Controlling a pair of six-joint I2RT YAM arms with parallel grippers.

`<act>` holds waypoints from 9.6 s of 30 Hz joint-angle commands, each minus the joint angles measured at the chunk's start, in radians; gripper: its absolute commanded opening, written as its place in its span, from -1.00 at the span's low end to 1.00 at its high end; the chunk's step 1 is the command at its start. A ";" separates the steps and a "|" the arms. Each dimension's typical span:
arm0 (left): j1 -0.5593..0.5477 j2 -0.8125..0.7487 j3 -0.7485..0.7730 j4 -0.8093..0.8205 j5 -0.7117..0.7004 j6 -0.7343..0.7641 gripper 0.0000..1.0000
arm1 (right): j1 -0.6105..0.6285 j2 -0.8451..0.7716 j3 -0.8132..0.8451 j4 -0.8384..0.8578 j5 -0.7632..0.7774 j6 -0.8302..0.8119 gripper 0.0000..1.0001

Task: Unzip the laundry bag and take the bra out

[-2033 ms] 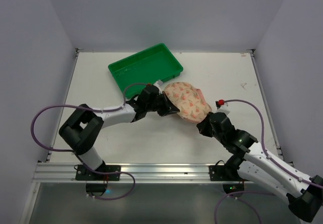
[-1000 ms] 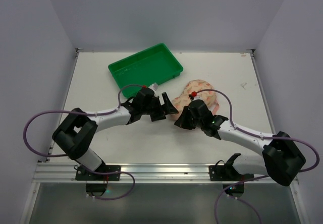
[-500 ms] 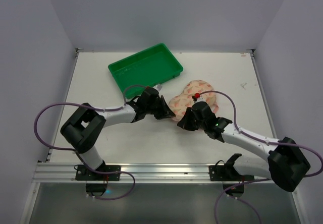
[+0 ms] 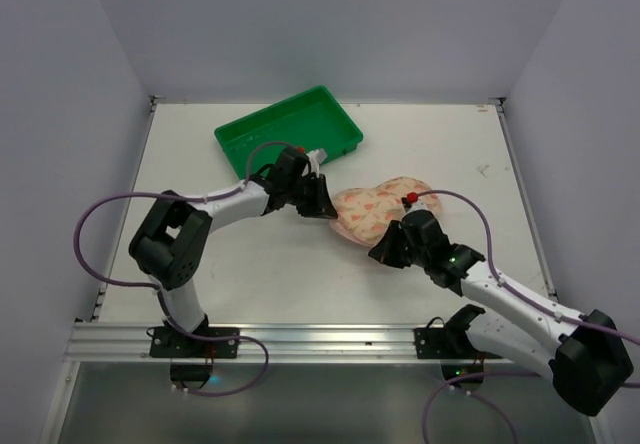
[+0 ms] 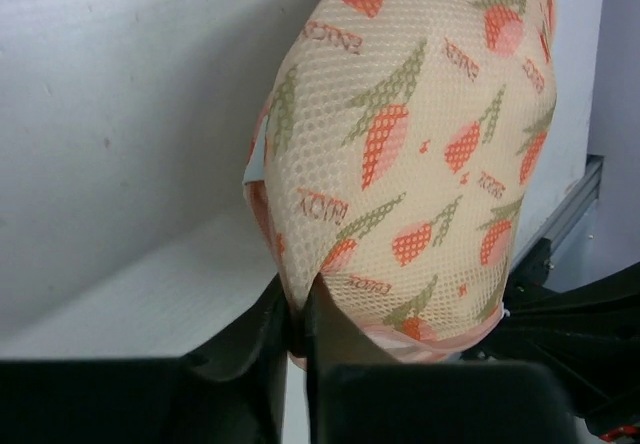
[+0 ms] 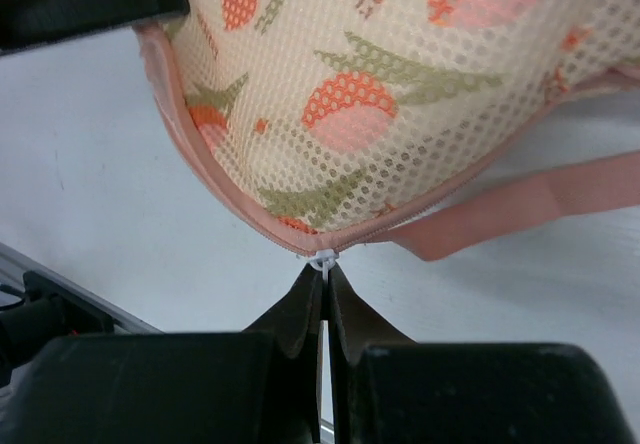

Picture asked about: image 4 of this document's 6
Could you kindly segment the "peach patterned mesh laundry bag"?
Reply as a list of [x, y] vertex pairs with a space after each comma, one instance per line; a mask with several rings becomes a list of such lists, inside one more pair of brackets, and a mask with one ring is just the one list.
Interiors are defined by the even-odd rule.
[[430, 190], [421, 180], [401, 176], [373, 188], [341, 191], [332, 197], [338, 218], [330, 220], [329, 226], [347, 240], [372, 248], [382, 239], [390, 222], [404, 216], [402, 198]]

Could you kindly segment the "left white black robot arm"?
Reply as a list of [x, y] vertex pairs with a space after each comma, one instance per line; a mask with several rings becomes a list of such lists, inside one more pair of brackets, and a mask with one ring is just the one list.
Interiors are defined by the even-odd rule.
[[167, 190], [154, 196], [129, 255], [154, 286], [168, 326], [187, 336], [202, 336], [208, 327], [194, 276], [213, 232], [286, 205], [305, 218], [338, 217], [320, 172], [326, 159], [323, 149], [287, 146], [274, 163], [247, 173], [232, 187], [203, 195]]

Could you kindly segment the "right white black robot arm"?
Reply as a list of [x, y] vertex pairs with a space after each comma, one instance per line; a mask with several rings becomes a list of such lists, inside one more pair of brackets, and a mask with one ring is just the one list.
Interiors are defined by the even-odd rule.
[[587, 416], [597, 415], [634, 372], [608, 315], [583, 314], [525, 290], [480, 252], [450, 242], [427, 210], [391, 221], [369, 255], [393, 268], [420, 267], [434, 284], [468, 299], [442, 329], [415, 333], [448, 355], [510, 360], [549, 380]]

